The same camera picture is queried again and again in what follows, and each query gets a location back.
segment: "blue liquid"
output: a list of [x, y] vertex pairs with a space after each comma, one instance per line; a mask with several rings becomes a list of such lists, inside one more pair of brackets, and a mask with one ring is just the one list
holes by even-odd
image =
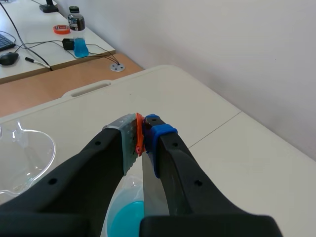
[[83, 58], [89, 55], [89, 50], [87, 48], [87, 45], [85, 45], [85, 41], [83, 38], [75, 38], [75, 56], [77, 58]]
[[144, 202], [136, 201], [125, 206], [115, 216], [109, 237], [139, 237], [140, 222], [144, 218]]

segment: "black cable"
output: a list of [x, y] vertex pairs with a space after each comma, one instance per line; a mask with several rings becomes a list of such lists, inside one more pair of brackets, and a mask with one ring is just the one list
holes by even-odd
[[18, 37], [19, 37], [19, 39], [20, 39], [20, 41], [21, 41], [21, 43], [22, 43], [22, 45], [23, 45], [27, 50], [29, 50], [30, 52], [32, 52], [33, 54], [35, 54], [37, 57], [39, 57], [41, 60], [43, 60], [43, 62], [46, 63], [48, 66], [50, 66], [49, 63], [47, 63], [46, 60], [43, 59], [40, 55], [38, 55], [38, 54], [35, 53], [33, 50], [28, 49], [28, 48], [26, 47], [26, 45], [24, 44], [24, 42], [23, 42], [23, 40], [22, 40], [22, 38], [21, 38], [21, 36], [20, 36], [20, 33], [19, 33], [18, 29], [16, 28], [16, 26], [15, 26], [13, 20], [11, 19], [9, 13], [6, 11], [6, 9], [5, 9], [4, 6], [2, 5], [1, 1], [0, 1], [0, 5], [1, 5], [1, 7], [4, 9], [4, 11], [5, 11], [6, 15], [8, 16], [8, 18], [10, 19], [10, 21], [11, 21], [11, 23], [12, 23], [12, 25], [13, 25], [13, 27], [14, 27], [14, 29], [15, 29], [15, 31], [16, 31], [16, 33], [17, 33], [17, 35], [18, 35]]
[[116, 57], [114, 57], [114, 55], [113, 54], [111, 54], [111, 52], [110, 51], [107, 51], [106, 49], [104, 49], [104, 48], [102, 48], [102, 47], [100, 47], [100, 46], [98, 46], [97, 44], [86, 44], [86, 45], [92, 45], [92, 46], [97, 46], [97, 47], [99, 47], [100, 49], [102, 49], [102, 50], [104, 50], [104, 51], [106, 51], [106, 52], [108, 52], [115, 60], [116, 60], [116, 64], [118, 64], [119, 65], [119, 61], [116, 59]]
[[5, 31], [0, 31], [0, 32], [3, 32], [3, 33], [6, 33], [7, 35], [10, 35], [12, 38], [14, 38], [14, 42], [13, 43], [16, 43], [16, 38], [13, 35], [9, 34], [8, 32], [5, 32]]
[[[43, 43], [53, 43], [53, 42], [62, 42], [61, 40], [50, 40], [50, 41], [42, 41], [42, 42], [33, 42], [33, 43], [26, 43], [26, 44], [35, 44], [35, 43], [38, 43], [37, 45], [34, 45], [34, 46], [31, 46], [31, 47], [28, 47], [28, 48], [34, 48], [34, 47], [36, 47], [36, 46], [39, 46], [39, 45], [41, 45], [41, 44], [43, 44]], [[23, 45], [21, 45], [21, 46], [19, 46], [17, 49], [16, 49], [16, 51], [14, 51], [15, 53], [22, 47]]]
[[[56, 42], [62, 42], [62, 41], [61, 41], [61, 40], [50, 40], [50, 41], [33, 42], [33, 43], [26, 43], [26, 44], [35, 44], [35, 43], [37, 43], [36, 45], [33, 45], [33, 46], [31, 46], [31, 47], [28, 47], [28, 48], [34, 48], [34, 47], [39, 46], [39, 45], [44, 44], [44, 43], [54, 43], [54, 44], [58, 45], [59, 47], [61, 47], [62, 49], [64, 49], [63, 46], [59, 45], [59, 44], [56, 43]], [[15, 52], [17, 52], [22, 46], [23, 46], [23, 45], [18, 46], [18, 48], [16, 49]], [[72, 54], [71, 52], [69, 52], [68, 50], [65, 50], [65, 51], [66, 51], [67, 53], [69, 53], [71, 56], [73, 56], [73, 58], [75, 58], [75, 59], [80, 59], [80, 58], [77, 58], [75, 55], [73, 55], [73, 54]], [[97, 54], [97, 53], [91, 53], [91, 52], [89, 52], [89, 54], [94, 54], [94, 55], [88, 55], [88, 56], [85, 56], [85, 57], [107, 58], [107, 59], [111, 60], [112, 62], [118, 64], [114, 59], [110, 58], [109, 56], [102, 55], [102, 54]]]
[[39, 2], [37, 2], [37, 1], [34, 1], [34, 0], [31, 0], [31, 1], [36, 2], [37, 4], [39, 4], [39, 5], [41, 5], [41, 6], [42, 6], [42, 4], [40, 4], [40, 3], [39, 3]]

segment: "white wall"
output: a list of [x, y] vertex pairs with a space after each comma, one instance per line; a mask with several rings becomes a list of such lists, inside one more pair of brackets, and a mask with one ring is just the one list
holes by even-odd
[[144, 68], [179, 66], [316, 159], [315, 0], [56, 0]]

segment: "white desk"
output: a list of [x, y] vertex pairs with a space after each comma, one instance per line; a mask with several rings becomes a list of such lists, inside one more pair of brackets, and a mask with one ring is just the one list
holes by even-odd
[[[49, 134], [57, 146], [55, 167], [104, 125], [128, 113], [155, 113], [178, 129], [232, 202], [271, 215], [285, 237], [316, 236], [313, 160], [178, 68], [156, 67], [111, 83], [0, 118], [0, 124], [19, 119], [24, 128]], [[129, 172], [141, 172], [140, 158]]]
[[[45, 4], [45, 0], [38, 0], [39, 3]], [[39, 5], [31, 0], [16, 0], [12, 3], [3, 3], [3, 6], [8, 11], [13, 22], [15, 23], [19, 33], [21, 35], [24, 43], [29, 42], [41, 42], [49, 40], [63, 40], [63, 38], [72, 38], [72, 34], [67, 35], [57, 35], [53, 32], [53, 27], [55, 25], [64, 24], [67, 25], [68, 21], [60, 13], [43, 13], [39, 9]], [[8, 19], [6, 13], [0, 8], [0, 30], [8, 32], [16, 37], [17, 45], [21, 45], [20, 40], [16, 34], [16, 31]], [[12, 37], [6, 35], [5, 33], [0, 32], [8, 39]], [[93, 33], [90, 29], [86, 28], [85, 40], [88, 44], [97, 44], [100, 47], [115, 53], [114, 48], [109, 46], [105, 41]], [[0, 54], [5, 52], [13, 52], [17, 47], [9, 49], [6, 51], [0, 52]], [[88, 46], [88, 49], [92, 53], [105, 53], [105, 51], [99, 49], [96, 46]], [[53, 69], [58, 69], [79, 63], [83, 59], [75, 59], [69, 53], [67, 53], [61, 47], [55, 45], [54, 43], [45, 43], [39, 45], [32, 49], [43, 57]], [[48, 69], [45, 69], [41, 66], [38, 66], [33, 63], [26, 62], [25, 57], [34, 58], [41, 62], [37, 56], [30, 53], [27, 50], [19, 49], [18, 53], [20, 57], [18, 61], [12, 66], [2, 66], [0, 65], [0, 83], [4, 83], [10, 80], [25, 78], [28, 76], [33, 76], [43, 72], [48, 72]]]

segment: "orange gripper tip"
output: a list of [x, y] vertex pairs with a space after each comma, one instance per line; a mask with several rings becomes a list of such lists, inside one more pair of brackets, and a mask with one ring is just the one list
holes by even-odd
[[136, 145], [136, 153], [140, 156], [144, 151], [144, 135], [143, 135], [143, 121], [144, 117], [136, 113], [136, 120], [137, 120], [137, 145]]

